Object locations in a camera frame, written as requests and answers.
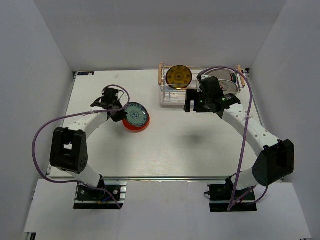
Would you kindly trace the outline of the white plate red lettering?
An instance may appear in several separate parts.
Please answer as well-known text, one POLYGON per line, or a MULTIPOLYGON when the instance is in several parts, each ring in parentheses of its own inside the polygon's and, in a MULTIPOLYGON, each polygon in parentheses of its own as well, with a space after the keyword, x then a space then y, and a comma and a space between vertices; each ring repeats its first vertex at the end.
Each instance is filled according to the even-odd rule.
POLYGON ((227 94, 237 95, 238 93, 240 93, 240 88, 236 83, 229 80, 224 80, 224 79, 219 79, 218 82, 224 95, 227 95, 227 94))

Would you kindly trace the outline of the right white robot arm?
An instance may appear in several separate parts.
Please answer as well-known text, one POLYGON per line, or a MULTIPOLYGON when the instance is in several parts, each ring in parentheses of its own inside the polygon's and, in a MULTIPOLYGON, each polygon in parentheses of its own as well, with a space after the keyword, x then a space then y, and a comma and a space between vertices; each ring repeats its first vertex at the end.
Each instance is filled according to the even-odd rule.
POLYGON ((202 79, 198 89, 187 89, 184 111, 211 112, 230 124, 253 149, 257 159, 247 170, 226 180, 226 195, 236 200, 244 190, 267 187, 294 172, 295 146, 289 139, 280 140, 268 132, 232 93, 224 94, 216 77, 202 79))

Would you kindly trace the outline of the blue patterned plate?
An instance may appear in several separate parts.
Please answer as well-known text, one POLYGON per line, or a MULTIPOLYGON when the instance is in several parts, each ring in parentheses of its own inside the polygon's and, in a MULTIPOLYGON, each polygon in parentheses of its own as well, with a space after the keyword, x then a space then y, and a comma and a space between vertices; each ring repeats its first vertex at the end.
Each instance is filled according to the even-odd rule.
POLYGON ((126 120, 134 126, 142 126, 147 120, 147 109, 138 102, 130 102, 125 108, 126 120))

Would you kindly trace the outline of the yellow patterned plate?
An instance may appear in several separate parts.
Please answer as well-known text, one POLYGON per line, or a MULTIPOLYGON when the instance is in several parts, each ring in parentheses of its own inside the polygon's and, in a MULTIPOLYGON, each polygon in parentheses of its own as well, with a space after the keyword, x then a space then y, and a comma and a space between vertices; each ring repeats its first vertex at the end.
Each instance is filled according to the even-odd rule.
POLYGON ((193 75, 191 70, 184 65, 171 67, 165 75, 167 85, 173 89, 187 88, 192 80, 193 75))

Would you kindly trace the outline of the orange plate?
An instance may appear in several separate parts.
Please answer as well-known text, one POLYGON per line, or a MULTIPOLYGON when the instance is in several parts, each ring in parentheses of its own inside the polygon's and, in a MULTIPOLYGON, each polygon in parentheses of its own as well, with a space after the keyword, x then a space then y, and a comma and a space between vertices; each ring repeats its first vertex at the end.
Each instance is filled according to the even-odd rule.
POLYGON ((147 114, 147 119, 142 126, 135 126, 135 125, 129 123, 126 119, 122 120, 123 126, 127 130, 129 130, 131 132, 135 132, 135 133, 142 132, 143 130, 145 130, 149 126, 149 123, 150 123, 150 115, 149 114, 147 114))

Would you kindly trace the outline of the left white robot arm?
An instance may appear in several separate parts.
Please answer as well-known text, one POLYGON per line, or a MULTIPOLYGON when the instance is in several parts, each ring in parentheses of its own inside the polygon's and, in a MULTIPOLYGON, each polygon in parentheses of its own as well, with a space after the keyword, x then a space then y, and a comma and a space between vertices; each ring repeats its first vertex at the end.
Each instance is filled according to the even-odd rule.
POLYGON ((90 105, 88 113, 82 113, 81 118, 67 127, 56 128, 52 136, 50 165, 71 175, 79 184, 89 186, 88 193, 96 200, 105 196, 106 187, 103 177, 89 165, 87 140, 109 119, 117 123, 126 118, 120 92, 128 93, 118 85, 108 85, 90 105))

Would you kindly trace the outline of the white plate green rim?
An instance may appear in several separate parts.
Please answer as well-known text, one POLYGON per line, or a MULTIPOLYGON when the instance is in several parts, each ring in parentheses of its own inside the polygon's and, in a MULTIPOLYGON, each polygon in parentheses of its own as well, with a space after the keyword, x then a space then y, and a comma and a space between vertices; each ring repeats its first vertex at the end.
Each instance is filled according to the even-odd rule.
POLYGON ((233 83, 237 82, 236 73, 230 69, 216 68, 216 69, 207 71, 204 74, 210 77, 216 77, 219 80, 227 80, 233 83))

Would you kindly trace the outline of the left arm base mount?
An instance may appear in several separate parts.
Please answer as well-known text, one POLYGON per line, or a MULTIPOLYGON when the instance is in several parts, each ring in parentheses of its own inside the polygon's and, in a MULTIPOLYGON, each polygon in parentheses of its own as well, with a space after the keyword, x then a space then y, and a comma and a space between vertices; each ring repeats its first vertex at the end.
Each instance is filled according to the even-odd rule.
POLYGON ((120 210, 125 202, 127 184, 119 181, 105 181, 104 187, 120 208, 110 194, 79 184, 76 188, 73 208, 75 210, 120 210))

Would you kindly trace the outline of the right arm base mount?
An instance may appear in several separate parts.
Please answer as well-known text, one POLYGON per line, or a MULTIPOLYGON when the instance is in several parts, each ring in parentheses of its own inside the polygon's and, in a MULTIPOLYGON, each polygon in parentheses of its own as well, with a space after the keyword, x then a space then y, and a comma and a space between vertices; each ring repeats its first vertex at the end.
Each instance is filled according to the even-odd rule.
MULTIPOLYGON (((209 199, 209 209, 211 213, 227 213, 229 203, 232 200, 233 183, 228 177, 224 184, 209 184, 208 191, 204 196, 209 199)), ((236 190, 234 200, 238 199, 230 212, 256 212, 257 205, 254 203, 256 196, 254 188, 236 190)))

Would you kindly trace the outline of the black label sticker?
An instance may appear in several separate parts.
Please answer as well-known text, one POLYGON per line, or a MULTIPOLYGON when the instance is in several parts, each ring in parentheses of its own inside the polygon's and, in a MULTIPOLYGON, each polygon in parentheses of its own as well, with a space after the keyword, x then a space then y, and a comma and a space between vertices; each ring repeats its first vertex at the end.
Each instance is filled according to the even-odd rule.
POLYGON ((79 71, 77 73, 78 76, 93 76, 94 74, 94 71, 79 71))

